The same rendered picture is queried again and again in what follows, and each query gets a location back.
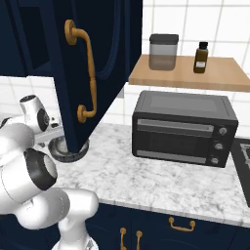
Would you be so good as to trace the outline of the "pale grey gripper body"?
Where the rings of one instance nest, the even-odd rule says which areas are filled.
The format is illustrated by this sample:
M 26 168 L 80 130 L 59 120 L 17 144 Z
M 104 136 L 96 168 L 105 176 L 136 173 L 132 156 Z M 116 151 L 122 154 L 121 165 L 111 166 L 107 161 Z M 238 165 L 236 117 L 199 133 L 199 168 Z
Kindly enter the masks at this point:
M 53 129 L 48 130 L 46 132 L 43 132 L 41 134 L 37 134 L 35 136 L 35 143 L 36 144 L 46 143 L 52 139 L 61 137 L 63 135 L 64 135 L 63 127 L 62 126 L 55 127 Z

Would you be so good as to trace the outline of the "dark grey bowl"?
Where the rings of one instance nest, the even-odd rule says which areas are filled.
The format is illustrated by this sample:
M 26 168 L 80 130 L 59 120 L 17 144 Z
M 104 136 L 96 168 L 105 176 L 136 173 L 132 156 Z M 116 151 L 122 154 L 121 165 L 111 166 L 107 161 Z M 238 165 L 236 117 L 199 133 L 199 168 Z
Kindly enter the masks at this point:
M 86 142 L 79 152 L 69 152 L 66 145 L 65 136 L 50 140 L 48 149 L 54 159 L 62 163 L 71 163 L 83 158 L 89 149 L 89 142 Z

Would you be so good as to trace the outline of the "navy base cabinet door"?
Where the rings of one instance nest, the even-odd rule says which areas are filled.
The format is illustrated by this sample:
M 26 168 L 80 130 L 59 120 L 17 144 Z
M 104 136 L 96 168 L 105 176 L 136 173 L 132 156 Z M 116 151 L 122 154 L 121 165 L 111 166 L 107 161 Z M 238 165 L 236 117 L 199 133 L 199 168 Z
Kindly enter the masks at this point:
M 124 246 L 132 249 L 129 208 L 100 203 L 97 213 L 86 221 L 86 227 L 99 250 L 120 250 L 120 228 L 125 228 Z
M 143 237 L 140 240 L 140 250 L 153 250 L 153 241 L 156 239 L 156 233 L 154 232 L 155 228 L 156 223 L 153 221 L 152 214 L 150 212 L 133 210 L 131 212 L 132 250 L 137 250 L 137 230 L 143 232 Z

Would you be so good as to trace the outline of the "black toaster oven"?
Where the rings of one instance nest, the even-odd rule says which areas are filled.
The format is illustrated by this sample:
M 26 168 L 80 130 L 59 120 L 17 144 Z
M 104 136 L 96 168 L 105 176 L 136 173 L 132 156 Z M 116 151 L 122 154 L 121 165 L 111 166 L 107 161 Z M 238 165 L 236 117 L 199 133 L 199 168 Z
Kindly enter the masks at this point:
M 226 96 L 143 91 L 132 116 L 132 153 L 224 168 L 237 127 Z

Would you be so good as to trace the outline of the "clear jar with grey lid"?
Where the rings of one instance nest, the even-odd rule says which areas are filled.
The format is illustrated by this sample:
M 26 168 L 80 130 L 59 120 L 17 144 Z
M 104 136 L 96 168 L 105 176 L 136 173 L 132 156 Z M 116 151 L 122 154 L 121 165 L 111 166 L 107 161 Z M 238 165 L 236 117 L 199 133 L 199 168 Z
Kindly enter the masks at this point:
M 149 68 L 173 70 L 176 65 L 178 43 L 178 34 L 151 34 L 149 37 Z

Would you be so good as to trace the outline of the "brown bottle with black cap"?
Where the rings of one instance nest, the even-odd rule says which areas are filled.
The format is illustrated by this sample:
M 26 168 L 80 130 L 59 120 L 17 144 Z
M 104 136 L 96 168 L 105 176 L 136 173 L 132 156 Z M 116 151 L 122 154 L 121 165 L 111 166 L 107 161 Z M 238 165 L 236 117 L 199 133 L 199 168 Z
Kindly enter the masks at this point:
M 208 43 L 205 41 L 199 42 L 199 47 L 196 49 L 193 72 L 204 73 L 208 59 Z

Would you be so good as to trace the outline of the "navy drawer front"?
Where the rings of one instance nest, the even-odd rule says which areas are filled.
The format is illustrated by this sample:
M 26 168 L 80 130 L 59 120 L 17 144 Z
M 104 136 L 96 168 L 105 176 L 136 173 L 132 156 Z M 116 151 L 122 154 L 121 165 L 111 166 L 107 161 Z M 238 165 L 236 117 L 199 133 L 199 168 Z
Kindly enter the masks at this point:
M 153 250 L 228 250 L 236 233 L 236 227 L 193 218 L 178 217 L 161 213 L 152 214 L 156 223 Z M 174 225 L 188 228 L 195 221 L 193 232 L 171 229 L 169 217 L 175 219 Z

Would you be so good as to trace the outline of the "black hob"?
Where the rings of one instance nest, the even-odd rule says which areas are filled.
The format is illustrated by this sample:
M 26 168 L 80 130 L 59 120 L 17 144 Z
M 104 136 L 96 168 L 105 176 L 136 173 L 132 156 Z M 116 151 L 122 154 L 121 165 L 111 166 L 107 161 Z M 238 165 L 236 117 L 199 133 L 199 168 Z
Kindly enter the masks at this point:
M 250 208 L 250 139 L 235 138 L 230 152 L 246 203 Z

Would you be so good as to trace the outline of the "navy wall cabinet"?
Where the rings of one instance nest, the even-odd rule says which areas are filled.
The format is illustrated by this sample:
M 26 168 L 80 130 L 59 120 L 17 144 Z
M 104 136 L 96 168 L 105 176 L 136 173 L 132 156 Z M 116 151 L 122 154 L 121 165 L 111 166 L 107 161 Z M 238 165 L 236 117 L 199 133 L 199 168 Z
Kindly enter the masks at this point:
M 0 0 L 0 75 L 63 74 L 56 26 L 63 0 Z

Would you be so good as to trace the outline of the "wooden wall shelf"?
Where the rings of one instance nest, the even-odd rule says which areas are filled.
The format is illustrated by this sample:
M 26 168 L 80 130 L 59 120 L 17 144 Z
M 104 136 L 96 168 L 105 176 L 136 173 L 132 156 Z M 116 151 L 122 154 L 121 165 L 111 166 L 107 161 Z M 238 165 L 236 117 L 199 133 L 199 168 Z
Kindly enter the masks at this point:
M 194 73 L 194 57 L 177 56 L 173 70 L 152 70 L 141 55 L 129 76 L 130 85 L 250 93 L 250 79 L 234 58 L 209 58 L 204 73 Z

